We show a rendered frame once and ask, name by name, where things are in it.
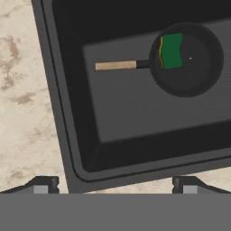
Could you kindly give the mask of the dark grey sink basin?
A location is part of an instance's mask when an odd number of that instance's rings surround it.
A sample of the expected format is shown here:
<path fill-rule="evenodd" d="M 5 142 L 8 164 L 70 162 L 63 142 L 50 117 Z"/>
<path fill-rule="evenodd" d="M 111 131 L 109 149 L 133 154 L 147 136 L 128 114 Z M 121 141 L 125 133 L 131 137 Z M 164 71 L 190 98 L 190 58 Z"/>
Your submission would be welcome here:
<path fill-rule="evenodd" d="M 32 0 L 69 191 L 84 193 L 231 166 L 231 0 Z M 209 28 L 224 50 L 217 83 L 163 91 L 146 60 L 175 23 Z"/>

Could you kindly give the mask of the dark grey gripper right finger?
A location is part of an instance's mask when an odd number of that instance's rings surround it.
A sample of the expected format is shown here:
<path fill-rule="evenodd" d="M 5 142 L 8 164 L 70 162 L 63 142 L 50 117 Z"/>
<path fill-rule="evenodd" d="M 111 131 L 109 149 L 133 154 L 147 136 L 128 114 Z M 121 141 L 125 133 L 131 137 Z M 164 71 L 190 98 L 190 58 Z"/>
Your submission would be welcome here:
<path fill-rule="evenodd" d="M 231 194 L 231 191 L 209 186 L 195 176 L 176 176 L 172 178 L 174 194 Z"/>

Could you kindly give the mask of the green and yellow sponge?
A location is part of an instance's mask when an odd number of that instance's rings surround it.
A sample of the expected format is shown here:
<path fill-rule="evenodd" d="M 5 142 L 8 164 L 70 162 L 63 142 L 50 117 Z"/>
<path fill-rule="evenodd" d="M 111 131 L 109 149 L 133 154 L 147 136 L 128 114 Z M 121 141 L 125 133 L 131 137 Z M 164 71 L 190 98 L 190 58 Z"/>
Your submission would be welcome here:
<path fill-rule="evenodd" d="M 181 33 L 165 34 L 161 37 L 159 59 L 163 69 L 174 69 L 182 66 L 181 44 Z"/>

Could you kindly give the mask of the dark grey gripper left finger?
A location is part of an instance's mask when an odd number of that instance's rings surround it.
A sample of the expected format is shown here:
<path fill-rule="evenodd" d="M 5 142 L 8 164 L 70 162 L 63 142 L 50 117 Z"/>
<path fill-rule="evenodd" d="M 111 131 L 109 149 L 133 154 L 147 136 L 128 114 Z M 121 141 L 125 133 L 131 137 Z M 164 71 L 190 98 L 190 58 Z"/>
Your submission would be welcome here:
<path fill-rule="evenodd" d="M 24 185 L 2 191 L 2 194 L 59 194 L 59 183 L 57 176 L 36 176 Z"/>

